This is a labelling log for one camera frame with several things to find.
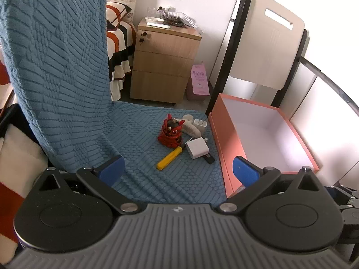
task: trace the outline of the open box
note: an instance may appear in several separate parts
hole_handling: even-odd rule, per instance
[[[218,148],[227,197],[242,189],[233,160],[242,156],[264,168],[297,173],[302,166],[319,170],[304,142],[280,109],[220,94],[209,115]]]

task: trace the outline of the white plush toy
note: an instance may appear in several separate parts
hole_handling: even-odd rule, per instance
[[[199,131],[198,128],[196,128],[193,125],[194,119],[193,116],[190,114],[186,114],[183,116],[182,119],[176,119],[177,121],[181,121],[184,120],[184,124],[182,125],[182,131],[184,133],[187,133],[188,135],[194,137],[194,138],[200,138],[201,137],[201,132]]]

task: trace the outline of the pink milk carton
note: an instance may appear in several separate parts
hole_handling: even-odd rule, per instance
[[[188,100],[204,100],[209,96],[208,79],[204,64],[194,65],[186,87]]]

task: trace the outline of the pink box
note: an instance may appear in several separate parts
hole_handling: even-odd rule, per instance
[[[204,64],[192,66],[191,76],[186,87],[188,100],[204,100],[209,96],[208,79]]]
[[[279,108],[220,94],[209,122],[219,153],[227,197],[242,183],[233,174],[233,160],[242,156],[258,166],[296,174],[302,166],[319,168],[308,148]]]

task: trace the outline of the blue blanket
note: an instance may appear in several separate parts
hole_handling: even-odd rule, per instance
[[[115,188],[129,198],[219,204],[224,183],[209,129],[216,163],[185,152],[163,171],[155,168],[170,151],[156,141],[166,114],[204,114],[111,101],[105,1],[0,0],[5,63],[31,129],[68,172],[121,154],[126,174]]]

